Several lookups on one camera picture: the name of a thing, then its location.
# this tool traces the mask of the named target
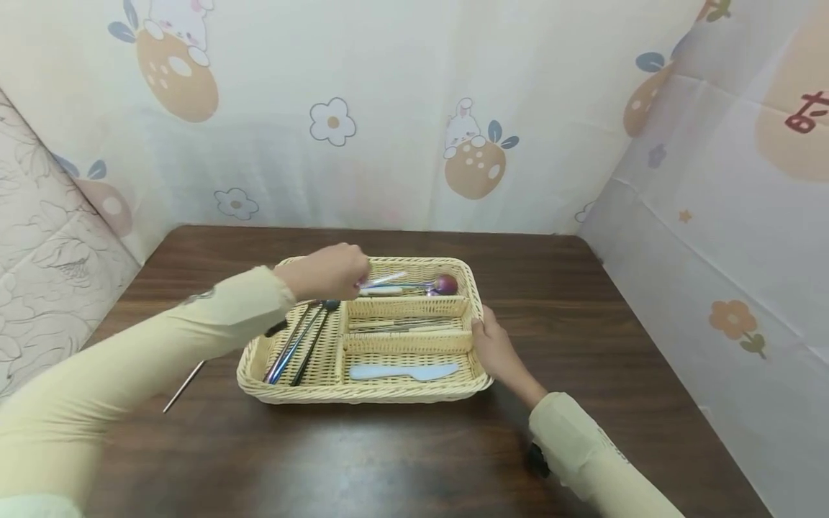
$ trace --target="cutlery organizer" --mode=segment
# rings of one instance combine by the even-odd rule
[[[486,389],[492,379],[478,362],[472,342],[472,319],[482,315],[472,271],[463,261],[451,258],[371,258],[372,278],[399,271],[407,273],[401,279],[406,283],[425,282],[440,274],[450,274],[458,280],[458,294],[435,297],[404,294],[344,302],[328,318],[302,384],[289,386],[311,345],[311,337],[316,335],[321,317],[308,332],[308,338],[303,340],[279,382],[269,385],[262,381],[264,374],[285,347],[293,327],[305,311],[305,307],[296,307],[288,314],[288,329],[271,338],[259,336],[245,348],[236,371],[241,389],[269,404],[433,403],[464,399]],[[316,311],[316,308],[311,310],[306,322]],[[447,318],[450,328],[432,332],[350,332],[351,324],[406,317]],[[409,376],[357,381],[348,375],[354,365],[449,363],[457,363],[459,369],[431,381],[417,381]]]

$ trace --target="dark brown table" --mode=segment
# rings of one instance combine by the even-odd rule
[[[578,400],[686,516],[768,516],[578,237],[182,227],[90,343],[340,241],[466,261],[531,372]],[[114,427],[89,516],[594,516],[526,468],[528,413],[501,386],[443,404],[273,406],[238,387],[238,359],[208,363],[169,414],[177,385]]]

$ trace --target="hand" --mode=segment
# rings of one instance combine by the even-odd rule
[[[483,307],[483,320],[473,321],[472,333],[478,361],[487,374],[506,385],[530,409],[535,408],[547,390],[526,369],[492,309]]]
[[[355,244],[340,243],[274,268],[298,301],[352,300],[368,278],[368,257]]]

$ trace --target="light blue spatula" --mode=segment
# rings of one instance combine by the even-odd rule
[[[348,375],[352,380],[373,380],[390,376],[411,376],[417,381],[431,381],[453,374],[458,370],[457,363],[442,366],[353,366]]]

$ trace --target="yellow sleeve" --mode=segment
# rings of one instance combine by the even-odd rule
[[[199,361],[243,347],[281,322],[295,303],[284,283],[261,266],[24,385],[0,407],[0,510],[3,498],[35,494],[63,496],[83,508],[109,424]]]
[[[567,394],[547,395],[530,414],[530,430],[561,483],[605,518],[681,518]]]

